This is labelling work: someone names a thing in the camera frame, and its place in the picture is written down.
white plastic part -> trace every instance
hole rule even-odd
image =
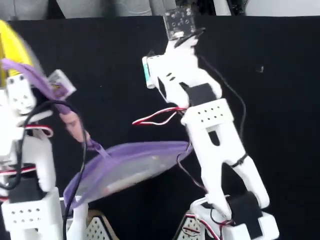
[[[227,101],[218,99],[188,108],[181,123],[186,127],[201,166],[201,178],[208,191],[207,201],[226,219],[232,213],[221,187],[222,164],[234,165],[246,151],[239,138]],[[220,145],[214,145],[209,133],[215,131]],[[248,191],[255,194],[260,207],[269,205],[267,190],[253,160],[247,156],[234,168]]]
[[[23,74],[8,77],[6,89],[10,106],[19,114],[28,114],[36,106],[37,101],[31,91],[31,85]]]
[[[33,132],[34,136],[25,137],[22,162],[35,164],[41,189],[44,192],[50,192],[56,185],[51,142],[41,130]]]
[[[87,240],[111,240],[99,217],[94,217],[86,228]]]
[[[4,89],[0,89],[0,161],[8,161],[14,140],[21,133],[21,129],[15,125],[16,116],[12,111],[8,95]]]
[[[194,201],[190,206],[190,212],[195,215],[198,220],[204,220],[209,224],[211,229],[219,236],[220,229],[217,224],[215,224],[210,217],[210,209],[204,208],[201,204],[205,203],[206,198],[201,198]],[[212,211],[212,217],[218,222],[223,222],[223,218],[217,210]],[[259,225],[262,231],[262,236],[255,238],[254,240],[275,240],[279,237],[279,230],[275,218],[265,212],[262,212],[262,217],[258,219]],[[238,226],[225,226],[222,229],[223,239],[224,240],[251,240],[248,229],[245,224]],[[205,235],[205,232],[202,230],[201,237]]]
[[[214,10],[217,16],[230,16],[231,11],[227,0],[213,0]]]
[[[62,215],[58,188],[42,200],[1,205],[5,229],[12,240],[62,240]]]
[[[167,103],[176,104],[181,108],[189,107],[189,97],[180,83],[189,87],[209,84],[213,93],[219,99],[222,96],[220,84],[215,81],[205,70],[198,67],[198,58],[192,48],[198,42],[191,37],[182,45],[174,48],[177,41],[169,41],[165,54],[148,57],[146,59],[150,73],[149,80],[159,90]]]
[[[72,223],[67,230],[67,240],[86,240],[88,204],[84,203],[73,209]]]
[[[204,231],[204,226],[196,219],[186,217],[185,221],[182,223],[181,231],[176,240],[204,240],[204,238],[201,237]]]

cable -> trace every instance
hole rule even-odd
[[[159,111],[156,111],[155,113],[149,115],[149,116],[145,116],[142,117],[138,120],[135,120],[132,125],[157,125],[157,126],[161,126],[161,125],[165,125],[167,124],[176,114],[177,112],[180,111],[184,111],[186,110],[186,108],[183,107],[168,107]],[[167,113],[167,112],[173,112],[175,111],[167,120],[163,121],[163,122],[153,122],[153,121],[146,121],[149,120],[151,118],[153,118],[156,115],[162,114],[162,113]]]
[[[236,92],[236,90],[234,90],[230,84],[227,82],[227,80],[224,78],[224,76],[218,71],[218,69],[216,69],[214,66],[212,66],[206,59],[204,56],[199,55],[199,57],[204,61],[204,63],[212,70],[214,71],[219,78],[223,81],[224,85],[239,99],[239,101],[241,102],[242,108],[243,108],[243,114],[242,114],[242,118],[241,118],[241,122],[240,122],[240,128],[239,128],[239,137],[241,139],[241,142],[243,142],[243,138],[244,138],[244,127],[245,127],[245,120],[246,120],[246,116],[247,116],[247,106],[245,101],[243,100],[243,98]]]
[[[189,151],[189,149],[190,149],[191,146],[192,146],[192,144],[191,144],[191,141],[190,141],[190,139],[189,139],[189,143],[188,143],[188,146],[187,146],[186,150],[185,150],[184,152],[181,152],[181,153],[176,157],[176,163],[178,164],[179,168],[181,168],[181,169],[185,172],[185,174],[187,174],[187,175],[191,178],[191,180],[193,181],[193,183],[194,183],[195,185],[197,185],[199,188],[203,189],[205,192],[208,192],[207,189],[205,188],[205,186],[203,186],[202,184],[200,184],[200,183],[184,168],[184,166],[182,166],[182,164],[181,164],[181,162],[180,162],[181,160],[179,160],[179,157],[180,157],[182,154],[187,153],[187,152]]]
[[[51,138],[54,135],[54,131],[47,125],[28,124],[25,127],[26,130],[42,130],[47,138]]]
[[[21,173],[26,174],[26,173],[32,172],[34,170],[36,170],[35,166],[28,166],[28,167],[22,168]],[[0,171],[0,176],[12,176],[15,174],[17,174],[16,170],[2,170],[2,171]]]
[[[24,143],[24,140],[25,140],[25,137],[26,137],[26,126],[28,125],[30,119],[40,113],[41,111],[43,111],[46,107],[48,106],[51,106],[51,105],[63,105],[63,106],[67,106],[69,107],[73,112],[75,112],[76,114],[78,114],[78,112],[75,110],[75,108],[65,102],[65,101],[60,101],[60,100],[48,100],[48,101],[45,101],[44,103],[42,103],[41,105],[35,107],[31,112],[30,114],[28,115],[28,117],[26,118],[26,120],[24,121],[23,123],[23,135],[22,135],[22,139],[20,141],[20,144],[19,144],[19,147],[18,147],[18,151],[17,151],[17,168],[16,168],[16,176],[14,178],[14,181],[11,182],[10,185],[3,185],[1,184],[1,188],[5,189],[5,190],[12,190],[14,189],[19,183],[20,183],[20,180],[21,180],[21,173],[22,173],[22,149],[23,149],[23,143]],[[76,192],[79,188],[79,185],[80,185],[80,181],[81,181],[81,178],[82,178],[82,175],[83,175],[83,172],[84,172],[84,169],[85,169],[85,160],[86,160],[86,152],[87,152],[87,135],[86,135],[86,130],[84,128],[84,125],[83,125],[83,121],[80,117],[80,115],[78,114],[78,117],[79,117],[79,122],[80,122],[80,126],[81,126],[81,131],[82,131],[82,135],[83,135],[83,155],[82,155],[82,164],[81,164],[81,169],[80,169],[80,172],[79,172],[79,177],[77,179],[77,182],[72,190],[72,193],[70,195],[70,199],[68,200],[67,202],[67,205],[65,207],[65,213],[63,215],[63,226],[62,226],[62,232],[63,232],[63,240],[67,240],[67,218],[68,218],[68,213],[70,211],[70,207],[71,207],[71,204],[75,198],[75,195],[76,195]]]
[[[223,221],[223,222],[218,222],[218,221],[216,221],[215,219],[214,219],[214,217],[212,216],[212,213],[213,213],[213,208],[211,208],[210,209],[210,218],[211,218],[211,220],[215,223],[215,224],[217,224],[217,225],[219,225],[219,231],[220,231],[220,237],[219,237],[219,239],[220,240],[223,240],[223,235],[222,235],[222,230],[223,230],[223,227],[224,226],[227,226],[227,225],[230,225],[233,221],[232,220],[225,220],[225,221]]]

gray fabric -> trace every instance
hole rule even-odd
[[[175,0],[57,0],[66,18],[163,15]]]
[[[47,17],[49,0],[0,0],[0,19],[41,20]]]

white bracket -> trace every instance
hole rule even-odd
[[[5,201],[1,208],[5,229],[10,232],[11,239],[62,239],[62,216],[57,187],[42,200],[19,203]],[[31,232],[34,229],[38,229],[41,237],[34,238],[35,233]]]

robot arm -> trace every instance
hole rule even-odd
[[[166,51],[163,55],[144,57],[142,62],[149,88],[156,87],[167,103],[187,108],[181,123],[186,127],[201,166],[201,178],[207,190],[205,199],[219,219],[231,220],[237,210],[233,211],[221,187],[223,163],[242,178],[247,190],[254,194],[253,202],[258,209],[266,208],[270,200],[253,160],[243,147],[229,105],[221,98],[220,84],[198,67],[194,46],[199,35],[194,34],[196,30],[189,13],[189,10],[175,9],[166,14],[169,39]],[[212,133],[219,143],[211,140]]]

